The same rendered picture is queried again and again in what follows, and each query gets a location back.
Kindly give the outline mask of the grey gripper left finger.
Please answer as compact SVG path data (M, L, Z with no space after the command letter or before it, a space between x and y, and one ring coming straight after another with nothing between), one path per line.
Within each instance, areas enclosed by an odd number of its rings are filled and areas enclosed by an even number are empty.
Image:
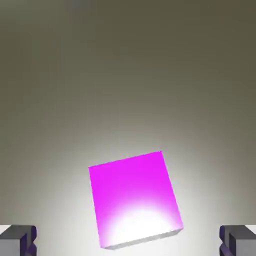
M37 256L37 228L26 224L0 224L0 256Z

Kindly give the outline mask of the small magenta cube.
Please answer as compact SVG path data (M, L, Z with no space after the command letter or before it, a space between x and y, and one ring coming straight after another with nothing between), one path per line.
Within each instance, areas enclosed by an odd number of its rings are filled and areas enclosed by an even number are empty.
M184 228L162 151L97 164L88 172L102 249L170 237Z

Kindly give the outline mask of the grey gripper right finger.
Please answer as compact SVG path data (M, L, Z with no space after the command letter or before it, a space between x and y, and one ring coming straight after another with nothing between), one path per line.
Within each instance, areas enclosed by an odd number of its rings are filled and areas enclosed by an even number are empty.
M222 225L219 256L256 256L256 225Z

